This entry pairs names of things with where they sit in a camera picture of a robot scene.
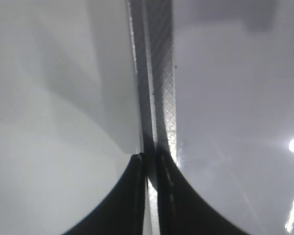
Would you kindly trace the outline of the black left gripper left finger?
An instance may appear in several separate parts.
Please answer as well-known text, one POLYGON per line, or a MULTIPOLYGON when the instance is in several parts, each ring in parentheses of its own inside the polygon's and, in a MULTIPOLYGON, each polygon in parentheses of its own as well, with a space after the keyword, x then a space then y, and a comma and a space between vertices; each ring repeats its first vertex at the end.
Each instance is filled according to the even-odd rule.
POLYGON ((66 235, 141 235, 146 196, 146 161, 134 154, 109 194, 66 235))

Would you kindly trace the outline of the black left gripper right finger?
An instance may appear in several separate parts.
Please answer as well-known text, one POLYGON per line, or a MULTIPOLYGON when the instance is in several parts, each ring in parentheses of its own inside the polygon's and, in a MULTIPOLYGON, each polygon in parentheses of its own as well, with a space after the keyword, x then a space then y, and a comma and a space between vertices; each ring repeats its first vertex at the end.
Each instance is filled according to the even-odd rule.
POLYGON ((165 149, 157 150, 156 171, 160 234, 241 235, 243 233, 196 193, 165 149))

